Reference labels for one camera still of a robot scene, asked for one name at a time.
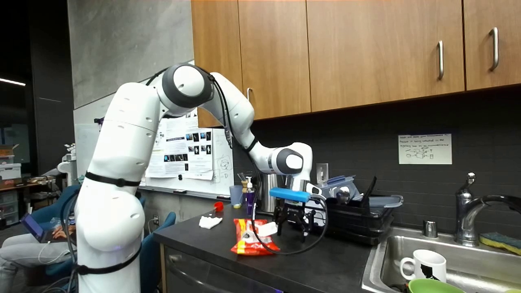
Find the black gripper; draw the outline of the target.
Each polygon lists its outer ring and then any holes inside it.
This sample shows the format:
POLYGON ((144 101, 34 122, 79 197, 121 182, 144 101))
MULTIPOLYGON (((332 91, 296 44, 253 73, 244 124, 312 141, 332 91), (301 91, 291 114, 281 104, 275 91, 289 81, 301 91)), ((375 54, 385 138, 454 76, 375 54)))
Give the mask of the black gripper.
POLYGON ((297 223, 301 237, 307 237, 307 216, 302 203, 286 203, 284 200, 276 202, 276 221, 279 224, 279 236, 288 234, 289 223, 297 223))

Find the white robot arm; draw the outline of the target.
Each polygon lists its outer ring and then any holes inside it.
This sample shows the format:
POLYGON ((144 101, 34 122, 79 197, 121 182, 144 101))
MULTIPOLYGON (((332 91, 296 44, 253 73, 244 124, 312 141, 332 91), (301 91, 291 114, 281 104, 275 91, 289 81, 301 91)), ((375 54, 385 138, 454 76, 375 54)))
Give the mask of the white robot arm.
POLYGON ((156 84, 123 83, 104 122, 74 203, 78 293, 139 293, 144 224, 135 197, 165 115, 213 114, 258 171, 281 174, 296 192, 310 184, 312 148, 265 146, 250 130, 253 107, 221 73, 191 63, 165 68, 156 84))

